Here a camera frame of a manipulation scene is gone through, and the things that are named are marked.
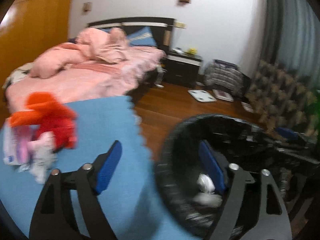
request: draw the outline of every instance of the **blue pillow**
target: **blue pillow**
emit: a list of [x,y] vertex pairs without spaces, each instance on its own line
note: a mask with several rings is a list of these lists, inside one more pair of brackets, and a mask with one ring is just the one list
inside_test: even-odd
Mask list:
[[153,39],[149,26],[144,27],[140,31],[127,36],[130,46],[154,46],[157,47],[156,41]]
[[112,28],[106,28],[106,29],[103,29],[103,28],[98,28],[99,30],[102,30],[106,33],[109,33],[111,31]]

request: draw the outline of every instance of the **wooden floor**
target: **wooden floor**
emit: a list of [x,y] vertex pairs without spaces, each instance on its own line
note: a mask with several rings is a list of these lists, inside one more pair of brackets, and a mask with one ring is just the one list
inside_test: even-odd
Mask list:
[[217,99],[216,102],[202,103],[188,93],[188,88],[167,83],[163,85],[164,88],[152,88],[134,108],[142,118],[141,134],[146,138],[147,147],[152,150],[154,159],[157,159],[168,133],[188,117],[217,113],[258,123],[258,116],[245,111],[241,101],[227,102]]

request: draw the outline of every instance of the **white wall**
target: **white wall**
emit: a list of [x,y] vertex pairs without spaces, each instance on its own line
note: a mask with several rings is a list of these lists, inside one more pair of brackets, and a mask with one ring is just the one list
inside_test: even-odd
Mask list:
[[[84,2],[92,11],[82,15]],[[72,0],[69,37],[75,37],[88,22],[134,16],[171,17],[187,25],[174,28],[172,47],[198,49],[204,64],[213,58],[240,65],[252,75],[264,31],[266,0]]]

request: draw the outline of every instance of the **white stripe on headboard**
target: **white stripe on headboard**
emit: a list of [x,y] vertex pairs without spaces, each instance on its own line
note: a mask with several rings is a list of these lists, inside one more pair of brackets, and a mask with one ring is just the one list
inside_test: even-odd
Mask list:
[[106,24],[100,24],[100,25],[93,25],[91,27],[93,28],[111,28],[111,27],[120,27],[121,23],[106,23]]
[[156,26],[156,27],[167,27],[166,23],[156,23],[156,22],[124,22],[123,26]]

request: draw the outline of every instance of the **patterned fabric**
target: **patterned fabric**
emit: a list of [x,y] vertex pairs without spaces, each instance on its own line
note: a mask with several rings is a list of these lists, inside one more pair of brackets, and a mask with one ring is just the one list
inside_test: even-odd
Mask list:
[[246,97],[261,115],[259,121],[266,124],[267,132],[286,127],[315,138],[316,95],[310,77],[297,77],[295,72],[289,73],[262,60]]
[[204,83],[207,86],[214,84],[231,90],[234,96],[241,96],[243,74],[227,64],[214,61],[204,71]]
[[6,90],[10,85],[18,83],[22,79],[24,79],[27,74],[30,72],[30,69],[33,67],[33,63],[26,63],[21,67],[16,68],[11,72],[10,76],[8,76],[2,85],[2,89]]

